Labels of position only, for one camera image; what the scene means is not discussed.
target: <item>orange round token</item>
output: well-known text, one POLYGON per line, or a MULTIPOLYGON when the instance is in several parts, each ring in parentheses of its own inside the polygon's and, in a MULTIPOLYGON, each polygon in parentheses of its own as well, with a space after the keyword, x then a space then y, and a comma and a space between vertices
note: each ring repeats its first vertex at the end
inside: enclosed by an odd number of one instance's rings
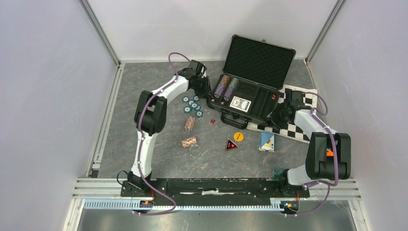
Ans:
POLYGON ((236 132, 236 133, 234 134, 234 139, 235 139, 236 141, 238 141, 238 142, 241 142, 241 141, 243 140, 243 134, 240 133, 240 132, 236 132))

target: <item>black mounting base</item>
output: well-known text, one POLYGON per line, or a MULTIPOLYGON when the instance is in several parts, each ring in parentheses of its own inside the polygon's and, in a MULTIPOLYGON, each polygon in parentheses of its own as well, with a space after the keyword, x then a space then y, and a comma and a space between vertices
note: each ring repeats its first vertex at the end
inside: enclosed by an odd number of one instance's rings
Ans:
MULTIPOLYGON (((150 173, 148 176, 146 176, 146 180, 150 182, 150 177, 152 174, 150 173)), ((127 174, 127 179, 124 180, 122 183, 122 190, 120 192, 120 195, 123 197, 139 197, 139 196, 147 196, 150 195, 150 188, 144 183, 142 178, 136 176, 133 174, 132 171, 130 171, 127 174)))
MULTIPOLYGON (((269 178, 212 178, 212 179, 151 179, 152 186, 171 196, 179 206, 212 205, 270 205, 270 198, 295 198, 299 192, 301 198, 309 198, 309 190, 300 186, 283 186, 278 180, 269 178)), ((151 197, 151 192, 123 182, 122 197, 151 197)), ((159 195, 154 194, 155 205, 172 205, 159 195)))

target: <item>black and white checkered board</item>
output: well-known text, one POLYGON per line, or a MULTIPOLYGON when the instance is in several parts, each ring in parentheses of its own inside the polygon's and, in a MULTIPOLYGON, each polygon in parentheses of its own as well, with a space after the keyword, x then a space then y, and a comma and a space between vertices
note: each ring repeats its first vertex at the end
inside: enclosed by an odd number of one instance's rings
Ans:
MULTIPOLYGON (((304 89, 304 88, 294 87, 290 85, 283 85, 283 88, 280 90, 278 103, 283 103, 286 97, 286 94, 285 94, 286 89, 300 90, 302 92, 313 92, 313 93, 318 92, 318 90, 316 89, 304 89)), ((312 95, 312 94, 305 94, 303 96, 303 102, 305 103, 306 106, 317 107, 317 100, 318 100, 317 96, 312 95)), ((273 132, 277 135, 284 136, 284 137, 294 139, 297 141, 301 141, 301 142, 305 142, 305 143, 309 143, 310 141, 309 138, 300 129, 300 127, 297 127, 295 124, 287 124, 281 130, 275 130, 270 127, 265 128, 263 126, 259 126, 258 124, 249 123, 247 129, 254 130, 254 131, 273 132)))

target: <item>warning sign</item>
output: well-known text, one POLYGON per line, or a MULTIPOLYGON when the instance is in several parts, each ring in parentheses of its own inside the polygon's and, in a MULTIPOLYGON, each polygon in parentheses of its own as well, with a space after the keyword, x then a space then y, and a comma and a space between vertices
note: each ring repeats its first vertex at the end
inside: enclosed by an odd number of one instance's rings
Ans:
POLYGON ((232 142, 232 140, 228 139, 227 147, 225 148, 225 151, 229 151, 229 150, 236 149, 236 148, 238 148, 238 146, 234 142, 232 142))

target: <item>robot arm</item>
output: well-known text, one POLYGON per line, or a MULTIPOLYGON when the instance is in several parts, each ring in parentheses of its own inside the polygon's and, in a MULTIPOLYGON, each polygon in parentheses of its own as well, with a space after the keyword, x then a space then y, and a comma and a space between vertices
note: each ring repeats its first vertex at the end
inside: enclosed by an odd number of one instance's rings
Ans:
MULTIPOLYGON (((210 94, 211 88, 205 71, 206 67, 202 63, 191 60, 188 68, 184 68, 178 72, 178 78, 176 75, 174 75, 168 83, 163 85, 163 87, 151 92, 145 90, 140 94, 134 119, 137 125, 139 125, 140 116, 147 101, 160 91, 160 93, 158 93, 151 101, 148 110, 145 112, 142 118, 142 131, 138 130, 138 145, 136 154, 140 152, 139 164, 141 173, 147 179, 150 178, 152 172, 151 165, 154 144, 156 142, 158 133, 162 131, 166 124, 167 105, 178 95, 186 92, 189 89, 193 89, 195 95, 200 98, 206 97, 208 94, 210 94)), ((138 169, 139 160, 137 157, 138 155, 136 155, 135 162, 133 163, 131 171, 128 173, 127 179, 131 184, 143 189, 143 182, 141 181, 141 175, 138 169)))
POLYGON ((310 140, 305 164, 287 170, 286 184, 300 186, 313 180, 335 180, 337 176, 340 180, 348 179, 351 171, 350 136, 331 129, 320 120, 315 110, 305 106, 302 94, 301 91, 289 91, 284 103, 278 105, 270 115, 270 125, 275 129, 280 129, 288 122, 293 123, 310 140))

